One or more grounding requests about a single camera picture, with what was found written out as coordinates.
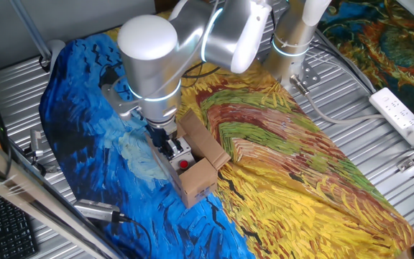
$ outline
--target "metal bracket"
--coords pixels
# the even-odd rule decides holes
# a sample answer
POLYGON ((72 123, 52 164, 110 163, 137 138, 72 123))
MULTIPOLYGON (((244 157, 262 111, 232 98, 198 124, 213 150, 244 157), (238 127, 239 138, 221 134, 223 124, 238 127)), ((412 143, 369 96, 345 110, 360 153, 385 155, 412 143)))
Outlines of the metal bracket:
POLYGON ((314 71, 313 67, 308 62, 303 62, 303 76, 301 77, 302 84, 307 88, 314 86, 321 82, 321 77, 314 71))
POLYGON ((132 118, 130 112, 138 108, 138 102, 124 101, 114 89, 111 89, 112 86, 111 84, 104 84, 101 87, 101 93, 121 119, 130 120, 132 118))
POLYGON ((414 162, 411 159, 407 159, 401 162, 397 167, 399 168, 400 172, 405 172, 407 169, 412 168, 414 166, 414 162))
POLYGON ((44 150, 41 148, 41 132, 36 129, 31 129, 29 138, 29 148, 23 150, 23 153, 26 158, 31 158, 36 163, 37 159, 44 155, 44 150))

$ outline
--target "white power strip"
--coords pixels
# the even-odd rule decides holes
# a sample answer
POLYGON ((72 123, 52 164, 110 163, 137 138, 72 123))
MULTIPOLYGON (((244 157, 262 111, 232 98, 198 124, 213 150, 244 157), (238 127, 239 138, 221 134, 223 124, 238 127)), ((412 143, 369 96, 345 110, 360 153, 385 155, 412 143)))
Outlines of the white power strip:
POLYGON ((370 96, 370 103, 414 147, 414 114, 388 89, 370 96))

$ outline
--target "small box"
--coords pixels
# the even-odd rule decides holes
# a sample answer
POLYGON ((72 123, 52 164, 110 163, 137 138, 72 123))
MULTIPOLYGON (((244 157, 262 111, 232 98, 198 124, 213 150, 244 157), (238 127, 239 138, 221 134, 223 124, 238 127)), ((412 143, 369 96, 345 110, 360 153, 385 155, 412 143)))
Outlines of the small box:
POLYGON ((217 143, 192 110, 189 110, 178 121, 177 126, 178 137, 183 137, 191 146, 192 154, 197 161, 180 175, 170 165, 167 158, 154 147, 148 136, 147 140, 156 162, 170 179, 186 208, 189 209, 216 190, 218 170, 231 157, 217 143))

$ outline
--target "metal bar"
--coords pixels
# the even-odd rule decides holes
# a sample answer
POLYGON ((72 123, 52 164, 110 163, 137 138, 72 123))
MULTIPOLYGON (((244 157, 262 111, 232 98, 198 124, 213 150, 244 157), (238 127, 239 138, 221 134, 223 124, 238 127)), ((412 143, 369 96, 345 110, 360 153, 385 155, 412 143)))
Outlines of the metal bar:
POLYGON ((47 47, 45 41, 42 39, 40 31, 36 28, 35 23, 29 16, 23 4, 20 0, 10 0, 10 2, 12 4, 12 7, 14 7, 14 10, 17 13, 17 15, 19 15, 20 20, 27 28, 28 33, 31 36, 37 49, 40 51, 43 61, 50 62, 52 55, 50 54, 49 48, 47 47))
MULTIPOLYGON (((0 176, 7 166, 7 155, 0 150, 0 176)), ((124 258, 78 217, 71 213, 44 187, 42 177, 33 178, 26 170, 12 163, 8 180, 0 183, 0 196, 40 220, 95 258, 124 258)))

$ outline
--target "painted fabric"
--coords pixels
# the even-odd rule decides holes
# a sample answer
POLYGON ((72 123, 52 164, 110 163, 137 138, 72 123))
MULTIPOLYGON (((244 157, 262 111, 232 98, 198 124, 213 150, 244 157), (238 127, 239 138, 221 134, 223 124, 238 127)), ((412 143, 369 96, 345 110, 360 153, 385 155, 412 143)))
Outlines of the painted fabric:
MULTIPOLYGON (((40 114, 76 198, 143 224, 153 258, 391 258, 414 243, 411 226, 259 63, 182 80, 177 116, 192 109, 232 157, 218 191, 185 209, 152 159, 145 120, 120 120, 101 95, 124 75, 115 36, 67 45, 40 114)), ((125 80, 115 90, 132 100, 125 80)), ((103 230, 124 252, 148 254, 134 225, 103 230)))
POLYGON ((414 16, 396 0, 333 0, 319 29, 414 113, 414 16))

